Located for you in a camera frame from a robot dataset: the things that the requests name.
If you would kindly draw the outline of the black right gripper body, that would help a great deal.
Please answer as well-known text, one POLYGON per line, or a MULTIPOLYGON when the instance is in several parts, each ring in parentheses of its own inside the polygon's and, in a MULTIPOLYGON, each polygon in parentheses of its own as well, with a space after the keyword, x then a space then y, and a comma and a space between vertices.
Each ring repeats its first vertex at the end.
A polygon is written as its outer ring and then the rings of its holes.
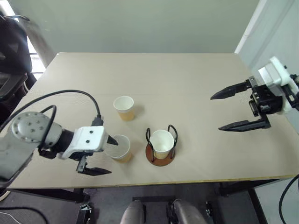
POLYGON ((282 96, 275 96, 265 84, 258 85, 253 76, 249 77, 249 83, 252 89, 249 105, 254 116, 274 114, 282 110, 282 96))

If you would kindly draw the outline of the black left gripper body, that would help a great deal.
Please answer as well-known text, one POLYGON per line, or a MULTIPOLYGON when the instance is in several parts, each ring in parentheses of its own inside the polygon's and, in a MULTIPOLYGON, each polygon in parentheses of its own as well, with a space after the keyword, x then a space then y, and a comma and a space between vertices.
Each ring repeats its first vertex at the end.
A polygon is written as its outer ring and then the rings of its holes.
POLYGON ((69 158, 75 161, 81 161, 83 156, 92 156, 92 155, 93 152, 74 152, 71 154, 69 158))

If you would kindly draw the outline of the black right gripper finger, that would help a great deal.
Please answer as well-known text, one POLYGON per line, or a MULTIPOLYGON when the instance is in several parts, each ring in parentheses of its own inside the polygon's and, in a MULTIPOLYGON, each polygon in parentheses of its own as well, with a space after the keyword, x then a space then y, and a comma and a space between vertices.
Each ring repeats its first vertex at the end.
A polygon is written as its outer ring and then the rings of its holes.
POLYGON ((268 120, 267 115, 258 115, 259 119, 255 121, 237 121, 233 122, 231 124, 219 127, 218 129, 220 131, 226 131, 226 132, 246 132, 246 131, 252 131, 257 129, 268 129, 271 128, 271 124, 268 120))
POLYGON ((249 80, 245 80, 244 82, 234 84, 231 86, 228 86, 218 92, 216 92, 213 96, 211 96, 211 100, 215 99, 225 99, 234 96, 237 93, 246 91, 247 89, 250 89, 252 87, 249 80))

